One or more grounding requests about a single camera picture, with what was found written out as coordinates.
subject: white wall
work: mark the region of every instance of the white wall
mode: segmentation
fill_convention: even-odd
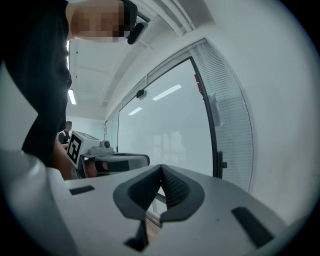
[[[320,184],[319,63],[306,34],[274,2],[205,0],[215,21],[183,37],[166,31],[128,69],[106,118],[158,64],[206,37],[234,71],[248,106],[254,159],[249,192],[287,223],[307,214]]]
[[[65,113],[67,116],[80,117],[94,120],[101,120],[105,118],[106,109],[104,107],[97,106],[93,104],[92,106],[88,104],[79,104],[78,98],[75,96],[76,105],[73,105],[68,96],[68,103],[66,105]]]
[[[98,119],[66,116],[66,121],[72,122],[72,130],[89,134],[97,139],[105,139],[105,122]]]

